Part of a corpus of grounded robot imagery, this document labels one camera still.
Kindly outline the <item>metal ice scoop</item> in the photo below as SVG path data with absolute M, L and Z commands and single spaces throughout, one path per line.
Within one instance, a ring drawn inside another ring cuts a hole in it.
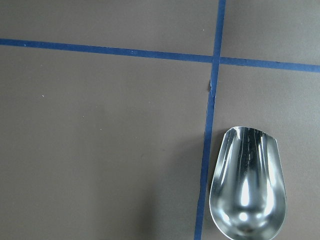
M 273 240 L 287 215 L 277 140 L 235 126 L 223 136 L 209 193 L 209 210 L 229 240 Z

